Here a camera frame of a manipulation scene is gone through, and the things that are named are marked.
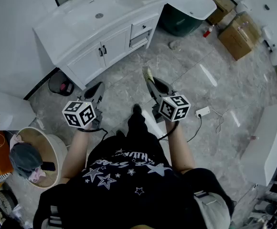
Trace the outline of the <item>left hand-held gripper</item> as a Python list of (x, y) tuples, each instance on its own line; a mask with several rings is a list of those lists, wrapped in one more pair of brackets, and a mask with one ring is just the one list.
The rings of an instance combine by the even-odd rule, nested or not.
[(62, 114), (71, 127), (86, 128), (92, 124), (93, 129), (99, 129), (102, 121), (102, 112), (98, 104), (102, 101), (105, 92), (105, 84), (98, 82), (84, 93), (85, 100), (78, 98), (76, 101), (69, 101)]

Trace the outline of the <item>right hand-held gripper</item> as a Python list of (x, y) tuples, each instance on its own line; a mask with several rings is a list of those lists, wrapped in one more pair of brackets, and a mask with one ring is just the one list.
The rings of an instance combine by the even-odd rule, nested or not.
[(164, 120), (176, 122), (184, 119), (191, 107), (189, 100), (180, 94), (174, 94), (172, 86), (164, 80), (153, 77), (146, 81), (151, 97), (156, 101), (152, 114), (156, 123)]

